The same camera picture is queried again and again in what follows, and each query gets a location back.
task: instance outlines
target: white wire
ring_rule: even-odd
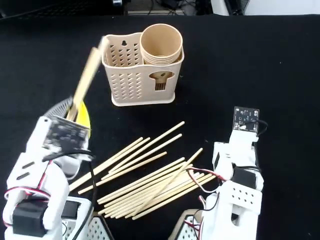
[[[214,189],[214,190],[211,190],[211,191],[208,191],[208,190],[204,189],[204,188],[201,186],[201,184],[194,178],[194,176],[193,176],[193,174],[190,172],[190,169],[189,169],[189,168],[187,169],[187,172],[189,173],[189,176],[191,177],[191,179],[193,180],[193,182],[194,182],[195,184],[197,184],[197,186],[198,186],[203,192],[205,192],[205,193],[207,193],[207,194],[212,194],[212,193],[215,193],[215,192],[217,191],[217,188]]]
[[[199,234],[198,234],[199,240],[202,239],[202,230],[203,230],[203,229],[204,229],[204,221],[202,220],[202,221],[201,221],[201,224],[200,224],[200,228],[199,228]]]
[[[206,209],[206,200],[204,199],[204,197],[200,195],[198,198],[203,205],[203,209]]]

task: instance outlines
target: pile of chopsticks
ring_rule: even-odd
[[[146,157],[180,138],[182,136],[181,133],[158,145],[154,149],[143,153],[147,148],[157,143],[159,140],[172,133],[183,124],[185,124],[184,121],[180,122],[179,124],[167,130],[149,143],[147,142],[150,140],[150,137],[144,140],[142,137],[140,137],[139,139],[122,149],[120,152],[97,166],[93,170],[94,175],[101,173],[103,170],[117,163],[115,166],[113,166],[112,169],[108,171],[108,174],[101,178],[101,181],[98,181],[96,183],[96,186],[101,186],[115,178],[120,177],[123,174],[126,174],[166,155],[167,152],[164,151],[147,160],[142,161]],[[189,174],[187,173],[187,169],[193,166],[191,162],[202,152],[202,150],[203,149],[200,148],[187,161],[185,161],[185,158],[182,157],[142,177],[141,179],[138,179],[130,183],[129,185],[124,186],[98,199],[98,204],[103,205],[104,207],[104,209],[99,211],[98,214],[105,214],[105,218],[111,217],[118,219],[121,217],[132,217],[132,219],[135,220],[148,213],[153,212],[154,210],[170,203],[177,198],[180,198],[181,196],[211,181],[215,178],[215,176],[210,173],[205,175],[203,173],[194,172],[192,170],[191,174],[193,176],[193,179],[190,178],[190,172]],[[88,172],[87,174],[70,184],[69,190],[72,191],[76,189],[77,187],[88,181],[90,178],[91,173]],[[83,194],[87,191],[90,191],[91,189],[93,189],[92,185],[79,190],[78,193]]]
[[[190,163],[202,150],[200,148],[188,161],[182,157],[98,199],[98,204],[104,204],[98,214],[105,214],[105,218],[132,217],[136,220],[198,188],[186,169],[192,167]],[[201,186],[215,178],[212,174],[198,172],[192,175]]]
[[[117,162],[119,162],[124,157],[126,157],[127,155],[130,154],[125,159],[123,159],[121,162],[119,162],[117,165],[115,165],[112,169],[110,169],[108,171],[108,174],[105,175],[104,177],[102,177],[101,181],[96,183],[96,186],[98,187],[102,184],[105,184],[105,183],[107,183],[117,177],[120,177],[123,174],[126,174],[132,170],[135,170],[145,164],[148,164],[148,163],[166,155],[167,152],[164,151],[164,152],[157,154],[147,160],[144,160],[146,157],[148,157],[151,154],[155,153],[156,151],[162,149],[163,147],[167,146],[168,144],[172,143],[173,141],[179,139],[182,136],[181,133],[170,138],[169,140],[165,141],[164,143],[158,145],[157,147],[153,148],[152,150],[149,150],[146,153],[143,153],[143,152],[145,150],[147,150],[149,147],[151,147],[152,145],[154,145],[155,143],[157,143],[158,141],[160,141],[161,139],[163,139],[164,137],[166,137],[167,135],[169,135],[170,133],[172,133],[173,131],[175,131],[176,129],[180,128],[184,124],[185,124],[184,121],[178,123],[177,125],[175,125],[171,129],[167,130],[166,132],[164,132],[163,134],[156,137],[154,140],[152,140],[150,142],[148,142],[150,140],[150,137],[147,137],[146,139],[143,139],[143,137],[140,137],[139,139],[137,139],[133,143],[126,146],[120,152],[118,152],[117,154],[110,157],[109,159],[104,161],[102,164],[100,164],[99,166],[94,168],[93,173],[94,173],[94,175],[97,175],[97,174],[101,173],[102,171],[104,171],[105,169],[107,169],[108,167],[110,167],[111,165],[116,164]],[[73,191],[74,189],[78,188],[79,186],[81,186],[82,184],[84,184],[86,181],[88,181],[90,179],[91,179],[91,173],[88,172],[87,174],[80,177],[78,180],[74,181],[72,184],[70,184],[69,190]],[[90,191],[91,189],[93,189],[92,185],[90,185],[84,189],[79,190],[78,194],[83,194],[87,191]]]

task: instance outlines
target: yellow object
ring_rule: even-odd
[[[90,129],[90,131],[89,131],[89,138],[90,138],[90,135],[91,135],[90,118],[89,118],[89,113],[88,113],[88,110],[87,110],[84,102],[81,103],[81,105],[78,109],[78,114],[76,116],[75,122],[77,124],[80,124],[80,125],[85,126]]]

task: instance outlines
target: beige paper cup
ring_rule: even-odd
[[[140,50],[144,61],[153,65],[168,65],[179,57],[183,46],[181,33],[168,24],[147,27],[140,37]]]

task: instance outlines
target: table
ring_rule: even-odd
[[[155,138],[182,120],[186,125],[176,134],[183,137],[165,148],[165,158],[99,187],[98,197],[200,147],[204,151],[195,166],[211,168],[213,142],[228,141],[234,106],[259,108],[269,130],[258,142],[265,185],[257,239],[316,239],[320,17],[315,15],[0,20],[0,189],[5,190],[38,117],[74,93],[100,37],[139,32],[154,23],[171,24],[183,35],[185,61],[175,101],[115,107],[101,66],[85,99],[90,148],[97,165],[138,137]],[[107,223],[116,240],[163,240],[184,210],[201,207],[200,193],[136,221]]]

